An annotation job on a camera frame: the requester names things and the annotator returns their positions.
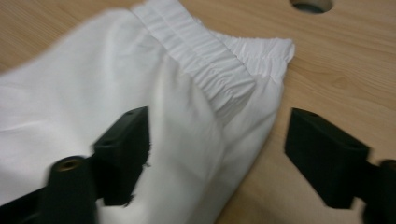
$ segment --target table surface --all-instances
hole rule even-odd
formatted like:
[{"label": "table surface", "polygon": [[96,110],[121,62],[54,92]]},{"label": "table surface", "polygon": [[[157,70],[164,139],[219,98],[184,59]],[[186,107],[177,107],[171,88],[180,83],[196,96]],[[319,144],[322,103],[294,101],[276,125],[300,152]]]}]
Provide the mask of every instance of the table surface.
[{"label": "table surface", "polygon": [[[323,2],[328,0],[303,0]],[[0,0],[0,72],[43,52],[76,25],[135,0]],[[218,224],[355,224],[353,210],[334,210],[283,153],[290,109],[320,114],[373,148],[370,161],[396,159],[396,1],[338,0],[324,14],[289,0],[184,0],[210,29],[242,37],[292,38],[295,57],[278,117],[263,151]]]}]

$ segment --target wooden table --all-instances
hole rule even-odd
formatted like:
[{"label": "wooden table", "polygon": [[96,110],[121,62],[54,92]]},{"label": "wooden table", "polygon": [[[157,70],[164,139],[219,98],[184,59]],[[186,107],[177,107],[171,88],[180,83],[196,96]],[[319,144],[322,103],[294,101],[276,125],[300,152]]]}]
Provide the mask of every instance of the wooden table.
[{"label": "wooden table", "polygon": [[[325,0],[306,0],[320,2]],[[0,72],[45,50],[71,28],[133,0],[0,0]],[[337,0],[324,14],[289,0],[184,0],[210,29],[243,37],[289,37],[296,54],[276,124],[219,224],[354,224],[353,210],[325,207],[283,153],[290,109],[316,112],[374,149],[372,162],[396,159],[396,2]]]}]

